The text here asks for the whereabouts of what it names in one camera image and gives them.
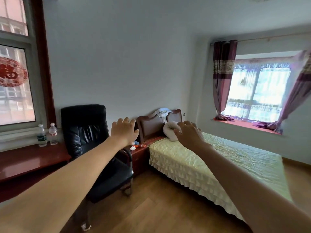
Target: chair armrest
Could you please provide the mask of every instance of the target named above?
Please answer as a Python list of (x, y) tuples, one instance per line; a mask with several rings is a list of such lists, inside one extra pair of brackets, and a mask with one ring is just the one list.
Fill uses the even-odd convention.
[(126, 148), (123, 148), (122, 149), (124, 152), (126, 152), (128, 158), (129, 158), (129, 161), (132, 162), (133, 161), (133, 157), (132, 157), (132, 154), (131, 154), (131, 151), (126, 149)]

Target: forearm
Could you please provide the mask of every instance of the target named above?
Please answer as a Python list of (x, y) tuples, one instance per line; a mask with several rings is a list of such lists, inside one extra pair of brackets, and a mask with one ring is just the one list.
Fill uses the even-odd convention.
[(288, 200), (204, 143), (195, 153), (205, 162), (254, 232), (307, 232), (310, 218)]
[(59, 232), (121, 148), (108, 138), (41, 180), (0, 210), (0, 228), (5, 223), (16, 232)]

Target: hand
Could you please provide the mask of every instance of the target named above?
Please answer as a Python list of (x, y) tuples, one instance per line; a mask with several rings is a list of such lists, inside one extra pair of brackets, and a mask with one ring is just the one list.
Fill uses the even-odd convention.
[(134, 126), (134, 119), (131, 122), (129, 122), (128, 117), (124, 120), (121, 118), (118, 119), (118, 122), (112, 123), (111, 138), (115, 138), (122, 148), (131, 145), (139, 135), (139, 130), (134, 131)]
[(195, 152), (202, 144), (206, 144), (201, 129), (198, 129), (195, 123), (184, 121), (179, 122), (178, 125), (181, 132), (174, 129), (174, 133), (184, 147)]

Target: black leather chair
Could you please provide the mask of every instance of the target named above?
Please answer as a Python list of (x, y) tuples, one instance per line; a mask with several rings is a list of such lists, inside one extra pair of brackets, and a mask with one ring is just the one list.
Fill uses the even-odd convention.
[[(109, 137), (106, 120), (106, 107), (103, 105), (76, 105), (61, 109), (62, 129), (68, 153), (72, 160), (101, 144)], [(126, 164), (128, 155), (130, 166)], [(95, 184), (88, 192), (86, 200), (92, 203), (104, 199), (125, 184), (122, 190), (129, 196), (132, 193), (132, 155), (129, 150), (123, 149), (103, 169)], [(88, 219), (82, 223), (88, 228)]]

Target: white pillow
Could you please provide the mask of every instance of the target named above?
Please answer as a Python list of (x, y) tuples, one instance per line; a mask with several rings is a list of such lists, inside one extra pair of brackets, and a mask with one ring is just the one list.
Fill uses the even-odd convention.
[(170, 141), (178, 141), (177, 136), (174, 133), (174, 129), (181, 131), (181, 128), (177, 125), (177, 122), (167, 122), (163, 127), (163, 132)]

